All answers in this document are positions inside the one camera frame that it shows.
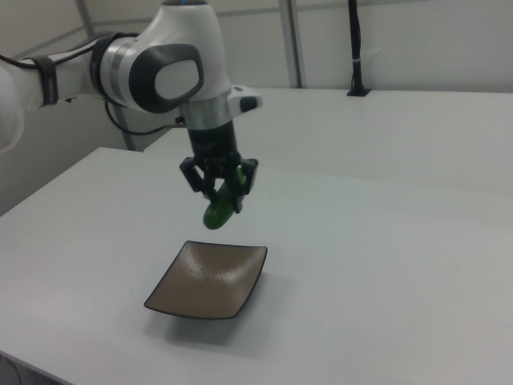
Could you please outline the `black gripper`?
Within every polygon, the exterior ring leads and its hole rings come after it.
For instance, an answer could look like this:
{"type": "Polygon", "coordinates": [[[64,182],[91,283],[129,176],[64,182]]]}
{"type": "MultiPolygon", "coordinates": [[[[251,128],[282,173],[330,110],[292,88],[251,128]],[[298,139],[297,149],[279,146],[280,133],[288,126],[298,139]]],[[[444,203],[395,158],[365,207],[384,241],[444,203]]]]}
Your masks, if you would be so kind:
{"type": "Polygon", "coordinates": [[[237,150],[233,122],[217,128],[188,130],[193,157],[186,157],[180,170],[195,193],[216,199],[215,180],[228,180],[235,213],[243,208],[257,174],[258,160],[243,159],[237,150]]]}

